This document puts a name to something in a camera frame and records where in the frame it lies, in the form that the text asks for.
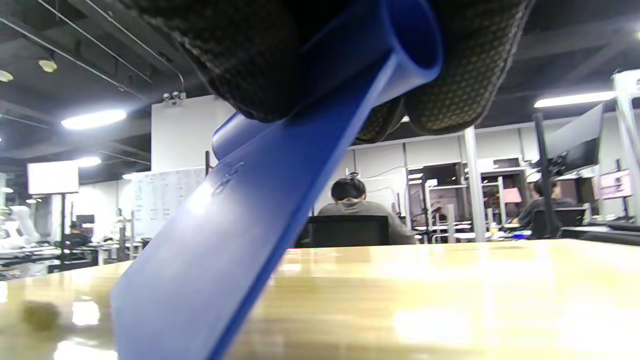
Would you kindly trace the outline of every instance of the white wall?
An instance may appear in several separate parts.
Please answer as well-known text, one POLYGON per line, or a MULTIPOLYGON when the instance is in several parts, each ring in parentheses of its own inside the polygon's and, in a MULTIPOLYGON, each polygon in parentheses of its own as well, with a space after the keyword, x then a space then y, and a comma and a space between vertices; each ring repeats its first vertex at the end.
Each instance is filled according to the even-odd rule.
POLYGON ((111 236, 118 217, 118 208, 122 209, 125 217, 131 217, 133 207, 132 182, 130 180, 120 180, 80 186, 78 193, 67 196, 67 218, 71 212, 71 204, 73 205, 74 220, 76 215, 95 215, 95 224, 93 225, 94 240, 111 236))
MULTIPOLYGON (((233 109, 212 97, 188 99, 181 108, 166 108, 163 104, 152 108, 152 170, 166 171, 176 168, 202 166, 204 151, 211 149, 211 136, 233 109)), ((549 120, 545 131, 551 133, 571 119, 549 120)), ((538 146, 533 124, 480 129, 476 134, 479 158, 521 157, 524 160, 538 158, 538 146)), ((315 211, 332 201, 330 188, 333 182, 346 173, 358 171, 374 197, 386 197, 387 187, 401 194, 401 211, 404 212, 404 164, 403 143, 408 166, 451 163, 466 159, 464 137, 461 133, 446 136, 424 136, 374 145, 351 147, 328 181, 318 198, 315 211)), ((603 171, 612 170, 617 158, 622 158, 620 135, 614 114, 605 116, 601 142, 600 161, 603 171)), ((133 203, 130 181, 82 186, 75 195, 74 213, 94 214, 96 237, 110 233, 116 210, 122 208, 129 214, 133 203)), ((620 214, 621 200, 605 200, 603 213, 620 214)))
MULTIPOLYGON (((180 106, 151 107, 151 171, 204 166, 211 138, 235 110, 214 96, 195 97, 180 106)), ((211 154, 211 165, 215 165, 211 154)))
MULTIPOLYGON (((551 134, 574 118, 545 121, 545 133, 551 134)), ((640 120, 640 111, 636 112, 636 120, 640 120)), ((406 148, 407 165, 434 165, 466 161, 464 136, 456 133, 445 136, 423 136, 405 140, 394 140, 374 145, 358 145, 350 149, 355 151, 356 166, 363 176, 373 176, 374 171, 384 171, 403 163, 402 144, 406 148)), ((476 131, 476 145, 479 159, 486 158, 522 158, 536 160, 538 144, 533 123, 514 126, 501 126, 476 131)), ((600 143, 600 166, 602 172, 615 168, 616 159, 623 157, 623 149, 615 113, 608 113, 604 118, 602 140, 600 143)), ((622 201, 619 199, 603 201, 602 213, 621 214, 622 201)))

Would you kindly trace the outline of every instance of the table surface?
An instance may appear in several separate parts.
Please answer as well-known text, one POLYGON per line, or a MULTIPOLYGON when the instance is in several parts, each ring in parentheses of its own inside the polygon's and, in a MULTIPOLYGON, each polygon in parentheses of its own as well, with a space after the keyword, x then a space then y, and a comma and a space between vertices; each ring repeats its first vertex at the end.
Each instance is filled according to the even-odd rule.
MULTIPOLYGON (((578 240, 292 249, 227 359, 632 359, 639 259, 578 240)), ((2 358, 116 360, 128 265, 0 282, 2 358)))

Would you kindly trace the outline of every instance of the ceiling light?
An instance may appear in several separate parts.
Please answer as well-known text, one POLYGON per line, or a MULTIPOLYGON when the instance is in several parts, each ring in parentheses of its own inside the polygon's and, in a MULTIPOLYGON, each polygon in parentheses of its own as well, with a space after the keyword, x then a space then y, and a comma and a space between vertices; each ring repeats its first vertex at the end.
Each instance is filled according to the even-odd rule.
POLYGON ((8 83, 11 80, 13 80, 13 75, 8 73, 7 71, 0 70, 0 81, 4 81, 5 83, 8 83))
POLYGON ((86 158, 76 160, 78 167, 92 167, 101 163, 102 160, 96 156, 88 156, 86 158))
POLYGON ((92 127, 99 127, 112 124, 124 120, 127 117, 127 113, 122 110, 107 110, 100 111, 98 113, 91 113, 86 115, 80 115, 76 117, 70 117, 62 120, 62 126, 72 130, 90 129, 92 127))
POLYGON ((614 97, 616 97, 615 91, 593 92, 590 94, 550 97, 548 99, 539 100, 538 102, 536 102, 536 104, 533 107, 548 108, 550 106, 583 104, 585 102, 602 102, 602 101, 611 100, 614 97))
POLYGON ((40 60, 38 61, 38 64, 40 65, 42 70, 46 72, 54 72, 58 69, 58 65, 55 61, 53 61, 53 59, 40 60))

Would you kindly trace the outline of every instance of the blue robotic gripper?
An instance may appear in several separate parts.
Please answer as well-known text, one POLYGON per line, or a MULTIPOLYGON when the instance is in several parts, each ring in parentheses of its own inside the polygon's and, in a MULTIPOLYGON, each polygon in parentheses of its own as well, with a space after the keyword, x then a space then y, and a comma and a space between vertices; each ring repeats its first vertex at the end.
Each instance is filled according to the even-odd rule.
POLYGON ((116 284, 120 360, 221 359, 371 109, 435 79, 443 46, 424 0, 356 0, 301 59, 292 115, 231 116, 220 162, 116 284))

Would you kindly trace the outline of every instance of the dark ceiling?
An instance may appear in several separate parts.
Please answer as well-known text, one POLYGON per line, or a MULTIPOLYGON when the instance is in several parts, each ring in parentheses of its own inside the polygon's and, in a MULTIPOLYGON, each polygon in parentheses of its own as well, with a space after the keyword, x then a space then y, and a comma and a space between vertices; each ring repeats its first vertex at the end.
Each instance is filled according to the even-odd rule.
MULTIPOLYGON (((189 97, 207 94, 193 64, 170 37, 108 0, 40 1, 0 0, 0 70, 14 76, 0 82, 0 171, 10 175, 12 186, 23 188, 28 162, 98 154, 105 165, 84 170, 83 183, 148 170, 150 105, 165 92, 182 90, 179 73, 189 97), (57 71, 40 68, 38 60, 47 58, 55 60, 57 71), (104 108, 121 108, 129 116, 81 135, 60 128, 65 117, 104 108)), ((610 89, 615 70, 640 68, 638 31, 638 0, 538 0, 480 127, 530 121, 532 104, 543 95, 610 89)), ((587 109, 545 110, 545 117, 587 109)), ((387 140, 413 136, 420 134, 401 124, 387 140)))

